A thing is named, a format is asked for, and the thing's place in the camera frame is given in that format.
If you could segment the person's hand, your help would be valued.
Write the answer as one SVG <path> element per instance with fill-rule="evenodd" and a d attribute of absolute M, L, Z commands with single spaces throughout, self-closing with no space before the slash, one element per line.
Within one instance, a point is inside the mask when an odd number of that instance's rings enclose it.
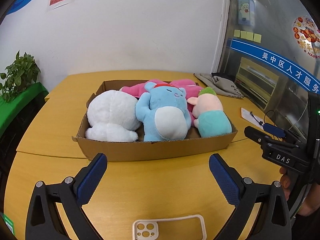
<path fill-rule="evenodd" d="M 289 186 L 291 184 L 291 181 L 289 176 L 287 175 L 286 168 L 281 167 L 279 172 L 282 175 L 280 179 L 280 183 L 283 187 L 286 200 L 288 200 L 290 196 Z M 304 202 L 300 206 L 298 210 L 298 214 L 301 216 L 309 216 L 313 214 L 315 211 L 317 211 L 320 206 L 319 196 L 320 196 L 319 185 L 317 183 L 314 183 L 311 189 L 309 190 L 308 195 L 304 199 Z"/>

